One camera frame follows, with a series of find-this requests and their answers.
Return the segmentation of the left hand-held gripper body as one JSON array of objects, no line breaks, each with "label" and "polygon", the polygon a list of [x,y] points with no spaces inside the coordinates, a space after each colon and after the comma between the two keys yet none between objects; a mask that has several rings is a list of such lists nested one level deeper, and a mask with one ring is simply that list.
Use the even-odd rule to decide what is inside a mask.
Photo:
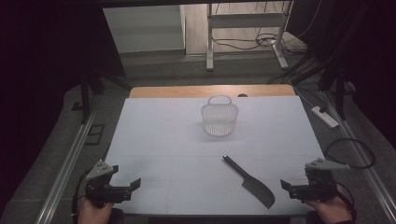
[{"label": "left hand-held gripper body", "polygon": [[114,187],[110,180],[119,171],[119,166],[110,166],[99,160],[89,171],[86,180],[85,197],[96,207],[103,208],[107,203],[122,203],[130,201],[133,188]]}]

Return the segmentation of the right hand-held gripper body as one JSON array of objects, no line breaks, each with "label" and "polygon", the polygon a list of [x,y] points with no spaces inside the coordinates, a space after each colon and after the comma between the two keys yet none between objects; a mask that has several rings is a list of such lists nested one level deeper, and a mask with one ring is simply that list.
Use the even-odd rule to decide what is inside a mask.
[{"label": "right hand-held gripper body", "polygon": [[326,202],[333,199],[337,193],[337,185],[332,170],[349,170],[347,164],[318,158],[308,162],[305,167],[307,185],[289,184],[289,195],[292,199],[301,201]]}]

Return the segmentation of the black kitchen knife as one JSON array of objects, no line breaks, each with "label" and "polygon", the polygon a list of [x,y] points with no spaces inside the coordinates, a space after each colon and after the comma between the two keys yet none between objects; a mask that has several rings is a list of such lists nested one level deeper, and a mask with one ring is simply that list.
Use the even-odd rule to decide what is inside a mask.
[{"label": "black kitchen knife", "polygon": [[260,201],[267,209],[271,208],[275,201],[274,193],[264,185],[260,180],[250,175],[242,167],[240,167],[229,156],[223,156],[224,161],[232,167],[243,178],[242,187],[251,193],[258,201]]}]

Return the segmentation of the white plastic basket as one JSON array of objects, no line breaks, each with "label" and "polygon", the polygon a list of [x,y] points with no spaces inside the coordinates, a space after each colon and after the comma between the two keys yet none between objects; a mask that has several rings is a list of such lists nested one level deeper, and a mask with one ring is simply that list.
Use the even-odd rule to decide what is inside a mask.
[{"label": "white plastic basket", "polygon": [[201,115],[206,133],[216,137],[233,132],[238,116],[238,107],[228,95],[211,96],[202,106]]}]

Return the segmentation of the person's right hand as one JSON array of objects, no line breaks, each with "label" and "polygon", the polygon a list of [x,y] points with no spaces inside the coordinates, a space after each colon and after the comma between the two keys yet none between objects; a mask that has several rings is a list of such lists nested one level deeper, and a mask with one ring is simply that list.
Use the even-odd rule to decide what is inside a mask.
[{"label": "person's right hand", "polygon": [[346,197],[341,193],[326,202],[306,201],[305,204],[313,208],[305,215],[306,224],[354,224]]}]

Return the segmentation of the person's left hand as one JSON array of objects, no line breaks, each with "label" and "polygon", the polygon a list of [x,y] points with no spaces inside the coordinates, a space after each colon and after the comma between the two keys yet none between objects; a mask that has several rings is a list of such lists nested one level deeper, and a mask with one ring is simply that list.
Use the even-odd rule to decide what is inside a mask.
[{"label": "person's left hand", "polygon": [[90,200],[84,198],[78,210],[78,224],[107,224],[112,213],[113,203],[98,208]]}]

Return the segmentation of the white power strip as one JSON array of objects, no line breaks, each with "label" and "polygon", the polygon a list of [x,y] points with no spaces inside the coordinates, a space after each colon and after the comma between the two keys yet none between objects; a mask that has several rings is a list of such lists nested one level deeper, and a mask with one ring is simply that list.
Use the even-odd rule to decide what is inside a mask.
[{"label": "white power strip", "polygon": [[328,113],[325,111],[321,111],[318,106],[315,106],[311,109],[311,111],[321,120],[323,121],[329,128],[336,128],[339,123],[333,119]]}]

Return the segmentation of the black tripod stand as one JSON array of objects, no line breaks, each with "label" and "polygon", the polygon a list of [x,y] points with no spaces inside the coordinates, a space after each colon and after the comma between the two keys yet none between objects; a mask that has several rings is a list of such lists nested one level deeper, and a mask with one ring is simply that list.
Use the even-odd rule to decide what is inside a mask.
[{"label": "black tripod stand", "polygon": [[90,91],[92,91],[94,95],[102,95],[105,91],[105,86],[101,80],[102,77],[118,86],[121,86],[127,91],[130,91],[133,88],[131,85],[120,80],[118,77],[111,76],[106,72],[101,71],[100,69],[92,67],[90,65],[82,65],[80,76],[82,124],[85,124],[88,121],[88,118],[92,113],[90,103]]},{"label": "black tripod stand", "polygon": [[346,73],[344,65],[336,55],[332,55],[327,60],[318,63],[312,55],[305,54],[295,65],[288,68],[285,73],[270,78],[267,83],[273,84],[280,79],[281,83],[288,81],[292,87],[296,87],[319,72],[322,72],[322,75],[318,81],[318,89],[320,91],[328,91],[331,85],[335,84],[335,110],[341,119],[345,119]]}]

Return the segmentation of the black curtain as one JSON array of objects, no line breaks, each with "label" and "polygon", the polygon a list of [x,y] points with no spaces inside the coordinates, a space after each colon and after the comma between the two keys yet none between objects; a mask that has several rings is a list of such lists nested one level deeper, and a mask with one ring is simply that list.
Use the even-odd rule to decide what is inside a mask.
[{"label": "black curtain", "polygon": [[296,0],[287,31],[321,61],[335,57],[319,82],[351,82],[361,112],[396,147],[396,0]]},{"label": "black curtain", "polygon": [[82,75],[121,76],[102,6],[0,0],[0,209],[45,145]]}]

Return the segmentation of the aluminium floor rail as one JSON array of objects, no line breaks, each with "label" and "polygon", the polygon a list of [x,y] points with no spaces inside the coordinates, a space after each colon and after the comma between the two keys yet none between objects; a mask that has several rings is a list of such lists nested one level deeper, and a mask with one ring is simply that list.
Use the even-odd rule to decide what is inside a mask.
[{"label": "aluminium floor rail", "polygon": [[78,155],[88,135],[89,129],[92,126],[95,115],[96,112],[92,111],[85,123],[80,125],[78,129],[78,134],[74,138],[73,144],[70,147],[69,152],[66,154],[61,169],[55,178],[55,181],[49,191],[46,200],[44,201],[44,204],[38,214],[35,224],[51,223],[64,193],[67,182],[77,162]]},{"label": "aluminium floor rail", "polygon": [[[328,104],[329,111],[331,112],[334,119],[339,123],[339,127],[343,136],[346,138],[358,139],[357,135],[353,133],[347,120],[342,119],[342,117],[338,114],[332,95],[327,91],[321,91],[320,95]],[[350,147],[355,160],[359,164],[364,164],[369,161],[368,155],[363,151],[362,147],[358,143],[350,143]],[[396,201],[393,199],[389,189],[385,185],[385,182],[379,176],[377,170],[374,167],[363,169],[362,172],[383,211],[385,212],[390,224],[396,224]]]}]

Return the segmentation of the black floor socket frame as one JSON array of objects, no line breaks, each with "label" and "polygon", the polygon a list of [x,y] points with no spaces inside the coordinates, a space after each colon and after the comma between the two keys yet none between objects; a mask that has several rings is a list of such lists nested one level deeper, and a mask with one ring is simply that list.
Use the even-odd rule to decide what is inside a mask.
[{"label": "black floor socket frame", "polygon": [[95,124],[89,129],[84,144],[86,146],[98,146],[102,140],[105,124]]}]

